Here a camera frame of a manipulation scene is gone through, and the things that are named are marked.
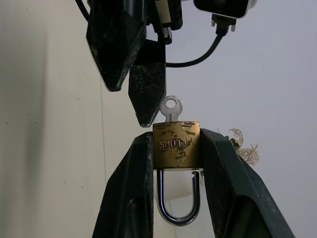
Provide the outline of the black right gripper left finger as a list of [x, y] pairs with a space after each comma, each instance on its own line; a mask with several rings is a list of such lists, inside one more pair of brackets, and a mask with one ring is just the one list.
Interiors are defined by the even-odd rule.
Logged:
[[92, 238], [153, 238], [154, 138], [136, 137], [107, 181]]

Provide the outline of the small silver key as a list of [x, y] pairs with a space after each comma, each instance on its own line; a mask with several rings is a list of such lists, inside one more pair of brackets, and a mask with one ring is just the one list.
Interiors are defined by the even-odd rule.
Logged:
[[[167, 105], [168, 101], [173, 101], [175, 105], [169, 107]], [[176, 96], [166, 96], [162, 99], [160, 103], [160, 112], [165, 116], [166, 122], [178, 121], [178, 117], [183, 111], [183, 102]]]

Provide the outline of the dried beige plant sprig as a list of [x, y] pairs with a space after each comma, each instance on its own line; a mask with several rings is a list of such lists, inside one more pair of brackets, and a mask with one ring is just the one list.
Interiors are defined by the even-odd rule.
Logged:
[[233, 133], [232, 137], [226, 135], [225, 137], [231, 142], [236, 153], [249, 165], [255, 166], [260, 157], [258, 154], [258, 145], [250, 145], [245, 147], [243, 132], [240, 129], [232, 128], [229, 131]]

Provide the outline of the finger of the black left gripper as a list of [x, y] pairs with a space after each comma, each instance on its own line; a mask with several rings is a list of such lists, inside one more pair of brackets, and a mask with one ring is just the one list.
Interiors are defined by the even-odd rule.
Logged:
[[165, 44], [146, 40], [129, 71], [128, 95], [141, 127], [150, 127], [166, 96]]
[[86, 38], [107, 89], [121, 85], [146, 39], [145, 0], [91, 0]]

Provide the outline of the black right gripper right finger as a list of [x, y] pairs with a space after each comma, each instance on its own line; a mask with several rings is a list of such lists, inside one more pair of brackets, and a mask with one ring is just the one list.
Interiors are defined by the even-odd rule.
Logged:
[[215, 238], [295, 238], [263, 180], [229, 139], [201, 129], [200, 156]]

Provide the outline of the brass padlock with steel shackle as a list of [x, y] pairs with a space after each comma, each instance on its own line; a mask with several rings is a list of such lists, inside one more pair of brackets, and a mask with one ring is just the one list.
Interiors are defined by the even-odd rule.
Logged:
[[[157, 204], [161, 216], [174, 226], [192, 223], [200, 210], [200, 173], [203, 167], [200, 156], [200, 124], [197, 121], [172, 121], [153, 125], [154, 169], [157, 171]], [[184, 217], [174, 217], [164, 202], [164, 172], [191, 170], [193, 202]]]

